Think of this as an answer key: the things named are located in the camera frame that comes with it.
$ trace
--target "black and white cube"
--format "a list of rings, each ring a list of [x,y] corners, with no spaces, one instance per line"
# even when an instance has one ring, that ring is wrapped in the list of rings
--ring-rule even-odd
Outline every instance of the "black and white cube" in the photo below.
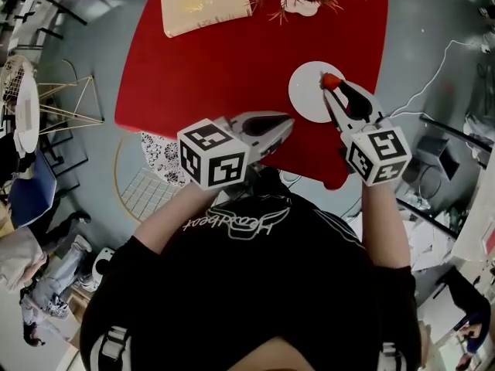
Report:
[[[180,165],[202,189],[244,181],[249,146],[211,120],[182,129],[177,141]]]
[[[373,186],[401,177],[411,151],[399,127],[382,128],[352,134],[346,160],[367,186]]]

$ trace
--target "blue chair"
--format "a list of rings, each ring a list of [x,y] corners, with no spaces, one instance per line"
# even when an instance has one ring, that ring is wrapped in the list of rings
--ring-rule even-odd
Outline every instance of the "blue chair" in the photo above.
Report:
[[[36,151],[34,176],[31,179],[16,179],[9,193],[12,222],[15,226],[27,226],[48,211],[55,198],[56,177],[45,155]]]

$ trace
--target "gray floor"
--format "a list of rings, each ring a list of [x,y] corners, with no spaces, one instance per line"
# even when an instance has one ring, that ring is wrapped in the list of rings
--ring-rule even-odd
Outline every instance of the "gray floor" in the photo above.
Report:
[[[377,87],[377,96],[386,112],[405,104],[432,78],[451,39],[463,43],[481,42],[490,24],[479,16],[476,8],[488,1],[389,0],[387,39]],[[83,231],[96,248],[118,247],[135,228],[135,223],[119,205],[114,190],[114,156],[124,131],[115,126],[113,117],[125,59],[145,2],[109,0],[111,6],[107,7],[98,0],[73,0],[76,12],[90,18],[90,23],[82,26],[66,19],[61,29],[64,40],[49,41],[40,65],[40,78],[67,80],[70,71],[66,67],[46,68],[48,63],[67,59],[75,66],[78,77],[93,74],[96,80],[106,123],[104,127],[75,130],[71,146],[63,150],[68,159],[76,161],[86,153],[90,161],[63,180],[78,180],[81,188],[63,201],[57,213],[57,219],[60,219],[72,209],[88,211],[94,221]],[[409,110],[424,108],[435,119],[462,129],[467,109],[477,109],[483,102],[483,81],[477,75],[476,65],[488,62],[489,57],[475,46],[453,45],[437,80],[416,98]],[[57,101],[68,107],[76,103],[77,97],[68,91]],[[90,100],[83,103],[81,111],[97,114]],[[416,116],[403,116],[394,123],[402,127],[413,145],[430,130]],[[462,164],[454,179],[444,181],[439,194],[432,200],[437,207],[468,196],[477,179],[478,167],[470,158],[467,147],[455,140],[452,140],[452,146]],[[121,190],[144,165],[139,138],[131,134],[125,140],[117,169]],[[322,209],[341,215],[359,199],[360,187],[360,180],[351,176],[342,189],[334,192],[326,191],[321,183],[311,179],[301,179],[292,190]],[[350,213],[359,207],[358,203]]]

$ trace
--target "white pot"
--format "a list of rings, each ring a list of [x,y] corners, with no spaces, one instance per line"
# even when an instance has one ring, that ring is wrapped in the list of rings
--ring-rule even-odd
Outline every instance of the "white pot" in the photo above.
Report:
[[[308,2],[307,0],[281,0],[282,7],[285,5],[286,12],[297,12],[304,16],[313,16],[318,11],[318,2]]]

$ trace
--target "beige box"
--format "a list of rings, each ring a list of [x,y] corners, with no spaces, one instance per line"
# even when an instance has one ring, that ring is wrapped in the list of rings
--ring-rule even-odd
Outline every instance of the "beige box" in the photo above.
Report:
[[[163,30],[168,37],[250,15],[249,0],[162,0]]]

